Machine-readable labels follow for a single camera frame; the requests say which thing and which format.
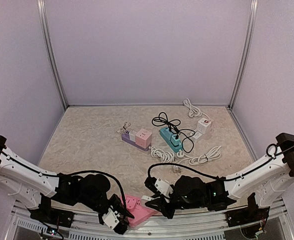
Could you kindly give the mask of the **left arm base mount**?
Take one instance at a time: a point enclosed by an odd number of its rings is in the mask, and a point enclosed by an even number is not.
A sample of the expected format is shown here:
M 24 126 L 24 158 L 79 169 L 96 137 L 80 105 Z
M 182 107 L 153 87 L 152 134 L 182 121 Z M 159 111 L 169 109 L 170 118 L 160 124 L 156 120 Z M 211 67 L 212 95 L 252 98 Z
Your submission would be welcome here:
M 41 209 L 29 210 L 29 212 L 32 219 L 59 227 L 70 228 L 74 219 L 73 212 L 55 208 L 50 209 L 48 213 Z

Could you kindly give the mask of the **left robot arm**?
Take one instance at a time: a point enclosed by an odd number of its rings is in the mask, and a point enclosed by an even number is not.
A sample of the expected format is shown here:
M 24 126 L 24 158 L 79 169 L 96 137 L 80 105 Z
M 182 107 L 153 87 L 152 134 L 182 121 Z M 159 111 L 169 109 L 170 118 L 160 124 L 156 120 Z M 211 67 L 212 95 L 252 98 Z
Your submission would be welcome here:
M 24 204 L 32 219 L 71 226 L 74 213 L 53 208 L 52 201 L 68 206 L 83 204 L 98 213 L 100 224 L 113 230 L 127 227 L 129 218 L 134 217 L 127 210 L 124 191 L 121 196 L 107 196 L 112 175 L 97 170 L 68 174 L 47 171 L 19 157 L 5 142 L 0 135 L 0 188 Z

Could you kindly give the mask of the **teal charger plug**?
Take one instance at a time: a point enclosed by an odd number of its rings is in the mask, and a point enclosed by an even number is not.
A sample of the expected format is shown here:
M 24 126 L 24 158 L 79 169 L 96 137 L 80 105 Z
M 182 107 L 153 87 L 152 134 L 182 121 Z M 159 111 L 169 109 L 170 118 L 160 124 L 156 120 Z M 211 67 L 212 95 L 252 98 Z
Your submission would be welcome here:
M 179 150 L 182 148 L 182 143 L 181 143 L 179 136 L 177 134 L 171 135 L 170 143 L 171 143 L 171 148 L 173 150 Z

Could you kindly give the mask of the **white cube socket adapter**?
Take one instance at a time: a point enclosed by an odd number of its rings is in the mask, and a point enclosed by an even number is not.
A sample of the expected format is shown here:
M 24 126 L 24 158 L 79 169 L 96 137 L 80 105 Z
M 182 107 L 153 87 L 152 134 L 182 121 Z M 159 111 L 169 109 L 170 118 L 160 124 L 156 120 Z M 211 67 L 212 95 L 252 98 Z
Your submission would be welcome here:
M 201 140 L 209 140 L 212 137 L 211 133 L 212 121 L 205 117 L 201 118 L 197 122 L 195 133 L 192 135 L 192 139 L 196 142 Z

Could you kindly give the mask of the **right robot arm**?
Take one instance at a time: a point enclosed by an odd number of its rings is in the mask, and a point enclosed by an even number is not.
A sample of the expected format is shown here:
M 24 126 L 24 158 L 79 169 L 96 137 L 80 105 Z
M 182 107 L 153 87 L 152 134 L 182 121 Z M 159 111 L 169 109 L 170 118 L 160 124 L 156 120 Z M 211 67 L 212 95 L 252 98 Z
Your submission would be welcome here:
M 172 219 L 178 209 L 221 211 L 248 195 L 248 206 L 234 213 L 247 222 L 265 220 L 274 200 L 294 183 L 294 135 L 281 133 L 276 140 L 260 159 L 225 177 L 198 171 L 198 177 L 182 175 L 169 184 L 149 175 L 144 184 L 153 196 L 145 206 Z

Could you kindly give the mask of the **teal power strip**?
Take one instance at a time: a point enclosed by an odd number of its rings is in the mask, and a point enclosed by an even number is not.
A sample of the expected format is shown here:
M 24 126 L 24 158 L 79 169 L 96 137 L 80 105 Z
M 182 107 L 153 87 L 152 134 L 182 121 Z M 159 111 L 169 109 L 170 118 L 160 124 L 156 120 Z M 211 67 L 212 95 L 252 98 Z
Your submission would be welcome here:
M 159 130 L 160 136 L 175 153 L 182 151 L 182 143 L 177 134 L 172 133 L 168 127 L 163 127 Z

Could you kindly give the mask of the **small white charger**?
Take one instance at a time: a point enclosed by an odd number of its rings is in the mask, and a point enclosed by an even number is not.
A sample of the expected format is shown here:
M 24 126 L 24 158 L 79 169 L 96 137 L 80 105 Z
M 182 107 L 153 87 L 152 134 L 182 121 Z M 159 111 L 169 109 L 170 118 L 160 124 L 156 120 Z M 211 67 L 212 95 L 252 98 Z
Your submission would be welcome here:
M 129 131 L 128 135 L 129 135 L 129 139 L 130 139 L 132 142 L 135 142 L 136 131 L 131 130 L 131 131 Z

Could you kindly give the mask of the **pink cube socket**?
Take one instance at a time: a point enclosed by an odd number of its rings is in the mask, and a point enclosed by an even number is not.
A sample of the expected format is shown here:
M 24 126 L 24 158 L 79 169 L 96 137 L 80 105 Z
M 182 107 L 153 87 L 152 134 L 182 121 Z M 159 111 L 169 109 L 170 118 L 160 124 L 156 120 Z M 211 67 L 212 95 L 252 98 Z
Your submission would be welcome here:
M 149 149 L 152 142 L 152 132 L 144 128 L 140 129 L 135 135 L 135 144 L 144 151 Z

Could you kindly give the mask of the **pink triangular power strip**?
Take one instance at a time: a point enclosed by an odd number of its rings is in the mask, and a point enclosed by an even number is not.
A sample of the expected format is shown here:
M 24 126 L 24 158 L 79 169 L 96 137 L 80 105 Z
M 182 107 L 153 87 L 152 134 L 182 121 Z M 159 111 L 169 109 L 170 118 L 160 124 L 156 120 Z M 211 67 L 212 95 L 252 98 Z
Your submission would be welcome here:
M 141 198 L 139 197 L 126 194 L 125 200 L 127 210 L 134 216 L 134 218 L 128 218 L 130 227 L 135 227 L 143 223 L 157 213 L 156 210 L 142 204 Z

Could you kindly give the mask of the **purple power strip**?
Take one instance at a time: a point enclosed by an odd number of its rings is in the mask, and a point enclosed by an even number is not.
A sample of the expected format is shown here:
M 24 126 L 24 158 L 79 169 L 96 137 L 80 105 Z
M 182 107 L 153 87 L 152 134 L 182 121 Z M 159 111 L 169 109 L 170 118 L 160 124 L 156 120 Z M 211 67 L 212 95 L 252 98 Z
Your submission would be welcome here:
M 136 148 L 138 148 L 138 149 L 140 149 L 142 151 L 145 151 L 145 152 L 147 152 L 151 148 L 151 144 L 149 144 L 147 147 L 142 147 L 142 146 L 137 145 L 134 141 L 130 140 L 130 137 L 129 137 L 128 133 L 123 133 L 121 135 L 121 139 L 124 142 L 126 142 L 126 143 L 128 143 L 128 144 L 130 144 L 130 145 L 132 145 L 132 146 L 134 146 L 134 147 L 136 147 Z

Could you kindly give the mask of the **white square charger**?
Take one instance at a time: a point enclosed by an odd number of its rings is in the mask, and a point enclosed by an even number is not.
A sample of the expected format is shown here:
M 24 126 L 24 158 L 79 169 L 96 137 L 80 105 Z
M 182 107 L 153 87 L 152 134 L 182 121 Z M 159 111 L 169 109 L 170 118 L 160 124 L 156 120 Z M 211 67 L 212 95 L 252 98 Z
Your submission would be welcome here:
M 150 196 L 146 196 L 146 195 L 143 195 L 142 197 L 141 197 L 141 202 L 149 202 L 149 201 L 152 201 L 152 200 L 154 200 L 154 198 L 153 197 L 150 197 Z

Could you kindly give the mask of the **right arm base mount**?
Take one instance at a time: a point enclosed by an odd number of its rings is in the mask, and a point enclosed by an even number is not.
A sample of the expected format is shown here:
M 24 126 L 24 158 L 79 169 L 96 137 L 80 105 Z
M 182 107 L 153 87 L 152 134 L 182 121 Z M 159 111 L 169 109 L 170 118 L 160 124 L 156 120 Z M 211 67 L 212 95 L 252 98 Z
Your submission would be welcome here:
M 269 217 L 269 211 L 270 207 L 258 208 L 257 205 L 230 210 L 226 212 L 228 227 L 231 228 L 265 220 Z

